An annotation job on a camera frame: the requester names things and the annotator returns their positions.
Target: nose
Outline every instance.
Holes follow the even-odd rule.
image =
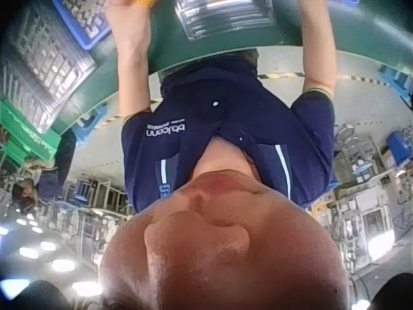
[[[144,239],[149,273],[177,265],[184,270],[207,270],[238,264],[250,247],[246,229],[212,225],[192,211],[179,211],[149,225]]]

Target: shirt sleeve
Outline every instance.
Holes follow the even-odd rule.
[[[320,90],[309,90],[298,97],[291,111],[328,161],[332,160],[336,117],[330,96]]]
[[[141,141],[145,135],[146,126],[152,113],[149,110],[137,113],[129,118],[126,118],[123,122],[122,128],[122,150],[123,150],[123,163],[125,166],[125,185],[128,184],[135,171],[137,155],[141,146]]]

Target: plastic tray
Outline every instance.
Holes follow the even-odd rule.
[[[58,113],[96,67],[76,44],[51,1],[31,1],[15,17],[8,40],[55,101]]]
[[[176,0],[189,40],[275,24],[272,0]]]
[[[21,158],[22,152],[25,152],[44,161],[50,161],[54,157],[61,140],[58,134],[52,130],[45,134],[38,133],[6,98],[1,99],[0,109],[0,123],[9,131],[13,142],[10,152],[19,154],[18,158]],[[22,152],[16,151],[17,144],[21,145]],[[5,145],[5,152],[8,154],[7,146],[8,143]]]
[[[360,4],[360,0],[335,0],[335,2],[344,3],[350,6],[356,6]]]
[[[7,44],[1,58],[0,99],[7,98],[38,132],[46,132],[57,116],[53,98]]]
[[[67,27],[85,50],[110,33],[102,8],[108,0],[53,0]]]

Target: floor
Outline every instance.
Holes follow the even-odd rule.
[[[274,46],[259,48],[259,74],[303,72],[302,48]],[[393,131],[413,122],[413,114],[389,87],[375,83],[349,79],[349,76],[379,79],[381,64],[371,59],[338,53],[339,79],[337,81],[334,107],[336,124],[351,123],[359,134],[370,134],[374,141],[384,146],[385,138]],[[287,74],[288,77],[262,80],[263,85],[287,105],[300,95],[303,77]],[[157,75],[150,76],[152,99],[161,97]],[[117,95],[108,100],[109,121],[119,114]],[[110,178],[112,183],[123,187],[123,156],[121,150],[121,119],[100,126],[78,146],[69,180],[80,175]]]
[[[391,184],[385,185],[384,189],[388,194],[390,216],[393,219],[400,214],[403,207],[408,207],[409,204],[411,206],[411,201],[404,205],[397,203],[397,196]],[[368,300],[367,295],[373,298],[378,291],[397,274],[413,273],[413,230],[411,227],[407,227],[406,229],[393,228],[396,236],[396,243],[393,249],[374,264],[358,272],[368,290],[367,293],[363,290],[363,284],[360,278],[356,277],[359,299]]]

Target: blue chair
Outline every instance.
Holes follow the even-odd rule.
[[[406,105],[412,108],[411,97],[413,89],[410,86],[412,83],[412,77],[398,72],[396,69],[389,68],[386,65],[381,66],[379,69],[380,77],[386,81],[390,86],[400,95],[400,98],[406,103]]]
[[[80,122],[83,124],[80,126],[75,123],[72,126],[72,130],[76,136],[77,145],[84,143],[89,137],[90,133],[95,129],[96,125],[108,114],[108,105],[103,103],[102,105],[91,111],[89,119],[81,118]]]
[[[91,183],[89,180],[79,179],[76,183],[75,190],[70,201],[75,205],[88,205],[90,188]]]

